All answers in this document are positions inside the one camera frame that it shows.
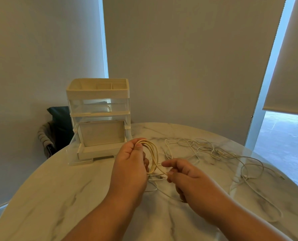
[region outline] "outdoor pavement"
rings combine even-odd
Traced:
[[[267,111],[254,151],[298,185],[298,115]]]

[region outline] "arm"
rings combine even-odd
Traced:
[[[62,241],[116,241],[123,238],[147,186],[149,161],[142,144],[135,146],[141,139],[133,139],[120,149],[107,196]]]
[[[176,184],[180,198],[229,241],[291,241],[275,227],[235,202],[215,181],[184,159],[162,163],[172,167],[168,182]]]

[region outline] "round table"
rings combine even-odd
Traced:
[[[146,137],[159,152],[167,150],[164,140],[203,138],[214,146],[237,155],[253,156],[266,162],[242,145],[201,129],[167,123],[132,124],[132,137]],[[189,147],[170,145],[173,156],[193,155]],[[235,160],[217,161],[200,153],[196,166],[229,191],[239,176],[241,164]],[[114,159],[69,166],[65,149],[43,163],[19,188],[0,218],[0,241],[61,240],[106,195]],[[283,212],[273,223],[293,240],[298,240],[298,186],[284,174],[282,180],[270,171],[251,184]],[[159,188],[177,196],[174,186],[159,181]],[[255,214],[271,220],[278,213],[246,184],[231,191],[231,196]],[[187,204],[168,198],[159,191],[146,192],[136,209],[124,240],[226,240],[219,230],[196,215]]]

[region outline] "person's right hand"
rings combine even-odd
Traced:
[[[167,181],[175,183],[181,200],[198,215],[216,226],[226,218],[234,202],[208,175],[185,159],[170,159],[161,165],[172,167]]]

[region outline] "tangled cable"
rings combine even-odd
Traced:
[[[164,175],[164,174],[167,175],[167,173],[160,167],[161,164],[159,163],[159,153],[158,153],[157,146],[154,143],[152,143],[152,142],[150,142],[150,141],[148,141],[146,139],[140,140],[140,141],[138,141],[138,143],[141,143],[144,147],[146,147],[149,150],[149,152],[151,153],[151,156],[152,156],[152,164],[151,164],[151,167],[150,167],[149,172],[147,173],[149,175],[148,182],[150,184],[152,184],[153,186],[155,186],[155,188],[156,188],[155,190],[158,190],[161,193],[163,193],[164,195],[168,196],[169,198],[172,198],[168,194],[166,194],[163,191],[161,191],[158,188],[157,184],[155,183],[155,181],[165,180],[166,178],[162,178],[162,177],[160,177],[158,179],[151,179],[150,178],[150,177],[153,177],[153,176],[161,176],[161,175]],[[180,138],[180,139],[178,139],[175,142],[169,142],[168,139],[165,139],[165,144],[166,144],[169,152],[164,151],[164,155],[168,159],[174,158],[173,155],[172,155],[172,152],[171,152],[171,149],[170,149],[169,145],[170,144],[178,144],[178,145],[181,145],[181,146],[185,146],[183,143],[187,144],[190,147],[191,151],[193,152],[193,155],[190,156],[188,159],[190,159],[190,158],[192,158],[194,156],[197,158],[196,161],[191,162],[191,163],[195,163],[195,162],[199,162],[200,161],[200,158],[197,155],[198,153],[209,154],[213,159],[219,160],[219,161],[221,159],[227,159],[227,160],[236,159],[236,160],[238,160],[242,164],[242,167],[240,168],[240,177],[241,177],[242,181],[235,182],[237,185],[234,188],[236,188],[237,186],[239,186],[242,183],[246,183],[247,186],[253,192],[255,192],[258,196],[260,196],[261,198],[263,198],[266,202],[268,202],[272,207],[274,207],[278,211],[280,218],[283,217],[282,211],[276,205],[274,205],[269,199],[267,199],[262,194],[260,194],[258,191],[256,191],[249,184],[249,182],[248,182],[248,180],[250,180],[250,179],[258,179],[258,178],[260,178],[263,175],[263,172],[264,172],[265,169],[268,169],[268,170],[272,171],[277,177],[279,177],[281,179],[285,179],[280,173],[278,173],[277,171],[275,171],[275,170],[273,170],[273,169],[271,169],[269,167],[264,166],[263,162],[261,162],[260,160],[258,160],[256,158],[253,158],[253,157],[250,157],[250,156],[238,156],[236,154],[229,153],[229,152],[225,151],[224,149],[222,149],[220,147],[214,147],[209,141],[207,141],[205,139],[192,140],[192,139]],[[239,158],[252,159],[252,160],[255,160],[255,161],[259,162],[260,164],[244,163]],[[249,176],[248,169],[247,169],[247,166],[248,165],[249,166],[259,166],[261,168],[260,174],[258,176],[256,176],[256,177]],[[157,168],[162,172],[162,174],[154,174]],[[231,191],[232,190],[233,189],[232,189],[232,186],[231,186],[230,189],[229,189],[229,194],[231,194]]]

